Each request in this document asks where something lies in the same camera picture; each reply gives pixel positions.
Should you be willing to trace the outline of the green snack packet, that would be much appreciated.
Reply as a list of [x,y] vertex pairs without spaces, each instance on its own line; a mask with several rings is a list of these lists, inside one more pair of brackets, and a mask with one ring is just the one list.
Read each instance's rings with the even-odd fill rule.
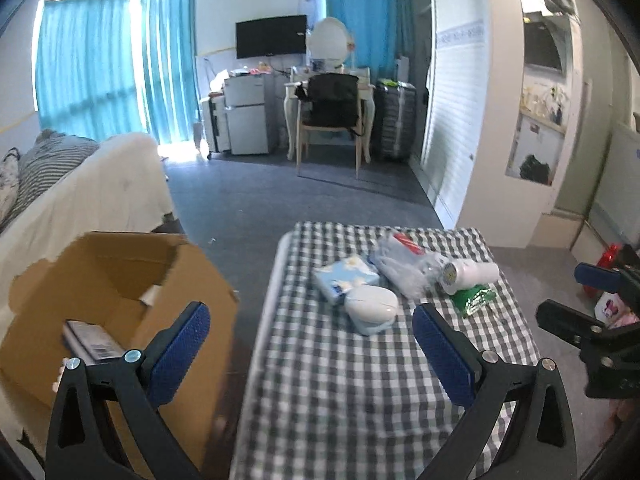
[[476,285],[458,290],[450,297],[454,308],[464,318],[489,306],[496,298],[497,293],[491,285]]

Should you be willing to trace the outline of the cardboard box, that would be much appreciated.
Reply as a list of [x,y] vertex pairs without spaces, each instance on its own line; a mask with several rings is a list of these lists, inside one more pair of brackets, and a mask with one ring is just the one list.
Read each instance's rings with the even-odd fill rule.
[[65,321],[99,325],[123,349],[143,349],[191,301],[208,307],[209,334],[160,416],[195,467],[204,468],[238,302],[204,252],[179,235],[91,232],[54,261],[39,260],[14,278],[1,387],[18,434],[44,451],[52,385],[67,354]]

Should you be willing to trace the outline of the white lint shaver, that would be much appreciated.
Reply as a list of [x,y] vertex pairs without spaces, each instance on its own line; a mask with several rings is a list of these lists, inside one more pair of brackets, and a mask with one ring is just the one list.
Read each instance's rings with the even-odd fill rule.
[[460,290],[495,283],[499,278],[500,270],[493,262],[454,259],[448,261],[442,268],[439,284],[446,294],[452,296]]

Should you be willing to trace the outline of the white computer mouse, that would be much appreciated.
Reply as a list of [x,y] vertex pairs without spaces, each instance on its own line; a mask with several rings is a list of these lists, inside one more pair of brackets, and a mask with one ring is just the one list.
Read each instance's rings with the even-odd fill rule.
[[394,324],[399,300],[390,289],[361,285],[346,294],[344,308],[356,330],[364,336],[371,336]]

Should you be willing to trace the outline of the clear cotton swab jar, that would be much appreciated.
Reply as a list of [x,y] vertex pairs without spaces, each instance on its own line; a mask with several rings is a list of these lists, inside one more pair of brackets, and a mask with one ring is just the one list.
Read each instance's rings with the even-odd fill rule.
[[401,232],[392,231],[375,243],[370,260],[402,296],[418,301],[432,289],[448,259],[424,249]]

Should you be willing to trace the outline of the blue tissue pack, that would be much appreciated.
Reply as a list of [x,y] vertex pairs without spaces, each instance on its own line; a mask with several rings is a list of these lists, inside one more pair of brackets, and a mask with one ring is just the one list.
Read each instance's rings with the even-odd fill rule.
[[341,304],[348,292],[362,285],[378,286],[380,274],[367,258],[353,255],[312,271],[312,281],[332,306]]

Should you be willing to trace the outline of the white cartoon bag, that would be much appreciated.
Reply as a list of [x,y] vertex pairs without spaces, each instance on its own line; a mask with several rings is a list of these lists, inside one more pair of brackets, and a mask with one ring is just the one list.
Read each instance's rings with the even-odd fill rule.
[[606,327],[620,327],[627,323],[629,308],[617,294],[602,292],[594,307],[594,317]]

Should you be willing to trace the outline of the white covered sofa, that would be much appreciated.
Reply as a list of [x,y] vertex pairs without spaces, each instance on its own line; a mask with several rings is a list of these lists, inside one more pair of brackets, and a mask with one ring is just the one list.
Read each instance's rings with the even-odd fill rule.
[[113,136],[49,188],[1,234],[1,330],[14,314],[9,291],[31,264],[53,261],[92,231],[151,232],[172,218],[156,142],[144,133]]

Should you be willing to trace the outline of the floral pillow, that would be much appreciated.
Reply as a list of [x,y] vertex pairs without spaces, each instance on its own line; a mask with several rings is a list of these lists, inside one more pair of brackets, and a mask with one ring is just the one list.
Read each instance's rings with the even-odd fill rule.
[[20,187],[20,158],[17,148],[10,148],[4,155],[0,167],[0,222],[8,218],[17,199]]

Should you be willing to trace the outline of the dark drawer tower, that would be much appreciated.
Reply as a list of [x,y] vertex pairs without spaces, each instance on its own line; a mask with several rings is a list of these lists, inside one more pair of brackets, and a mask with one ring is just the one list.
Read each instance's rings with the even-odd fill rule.
[[379,79],[374,105],[373,153],[378,158],[407,159],[416,136],[416,88],[402,81]]

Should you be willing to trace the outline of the silver mini fridge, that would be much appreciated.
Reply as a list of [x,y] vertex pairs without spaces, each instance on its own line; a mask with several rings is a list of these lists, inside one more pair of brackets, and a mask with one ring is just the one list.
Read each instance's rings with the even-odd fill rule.
[[224,102],[232,155],[265,155],[272,150],[267,114],[266,74],[230,77],[224,82]]

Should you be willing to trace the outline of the blue curtains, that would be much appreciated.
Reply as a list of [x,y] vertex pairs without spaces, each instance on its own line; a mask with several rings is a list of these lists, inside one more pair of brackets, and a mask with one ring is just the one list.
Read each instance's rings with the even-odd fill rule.
[[35,98],[44,128],[189,141],[200,119],[195,0],[47,0]]

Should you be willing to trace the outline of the wooden chair with black bag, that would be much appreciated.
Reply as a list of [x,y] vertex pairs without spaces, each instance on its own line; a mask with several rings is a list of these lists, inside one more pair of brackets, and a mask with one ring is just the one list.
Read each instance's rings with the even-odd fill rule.
[[355,142],[355,171],[359,178],[362,164],[363,128],[359,79],[355,75],[324,73],[299,82],[295,87],[297,118],[295,165],[300,171],[303,154],[308,153],[307,133],[346,131]]

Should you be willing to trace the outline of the white vanity desk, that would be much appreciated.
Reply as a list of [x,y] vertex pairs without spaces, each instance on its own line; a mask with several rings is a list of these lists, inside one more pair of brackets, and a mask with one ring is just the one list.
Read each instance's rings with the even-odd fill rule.
[[[358,91],[363,108],[362,154],[364,161],[368,164],[371,161],[370,142],[375,114],[375,86],[370,83],[370,70],[367,68],[345,68],[344,73],[358,77]],[[283,111],[286,132],[288,133],[288,160],[295,158],[297,148],[297,96],[295,95],[295,91],[299,84],[306,84],[311,76],[314,76],[314,73],[308,70],[307,67],[301,68],[300,70],[296,70],[296,68],[293,67],[290,80],[284,84]]]

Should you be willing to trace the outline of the black television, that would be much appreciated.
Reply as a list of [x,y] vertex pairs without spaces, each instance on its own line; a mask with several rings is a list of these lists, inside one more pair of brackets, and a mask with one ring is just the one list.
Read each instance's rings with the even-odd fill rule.
[[237,58],[306,53],[307,17],[276,16],[235,24]]

